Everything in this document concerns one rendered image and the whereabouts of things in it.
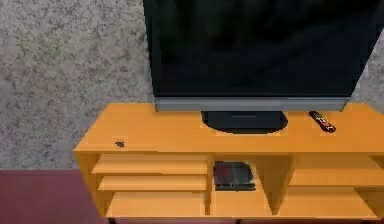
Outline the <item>orange wooden television stand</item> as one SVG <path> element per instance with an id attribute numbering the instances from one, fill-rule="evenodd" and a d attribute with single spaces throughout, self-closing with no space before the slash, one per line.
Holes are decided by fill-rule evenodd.
<path id="1" fill-rule="evenodd" d="M 112 103 L 74 150 L 99 215 L 119 218 L 384 222 L 384 115 L 350 103 L 326 118 L 304 112 L 269 134 L 207 127 L 198 112 Z M 124 142 L 118 147 L 115 142 Z M 216 191 L 216 161 L 250 165 L 255 191 Z"/>

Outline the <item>black media player box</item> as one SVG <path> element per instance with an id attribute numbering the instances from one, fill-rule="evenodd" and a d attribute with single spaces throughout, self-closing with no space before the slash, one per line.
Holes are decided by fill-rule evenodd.
<path id="1" fill-rule="evenodd" d="M 256 190 L 252 170 L 245 162 L 216 161 L 213 171 L 216 191 Z"/>

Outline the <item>black television set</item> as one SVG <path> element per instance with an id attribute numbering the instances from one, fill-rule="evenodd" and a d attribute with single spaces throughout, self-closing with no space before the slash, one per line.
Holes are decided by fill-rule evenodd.
<path id="1" fill-rule="evenodd" d="M 159 111 L 229 133 L 341 111 L 384 30 L 384 0 L 143 0 Z"/>

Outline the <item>black remote control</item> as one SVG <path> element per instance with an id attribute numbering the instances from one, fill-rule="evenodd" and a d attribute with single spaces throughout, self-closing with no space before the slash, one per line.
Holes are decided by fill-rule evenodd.
<path id="1" fill-rule="evenodd" d="M 317 111 L 310 111 L 309 116 L 319 125 L 319 127 L 324 132 L 333 133 L 336 131 L 336 128 Z"/>

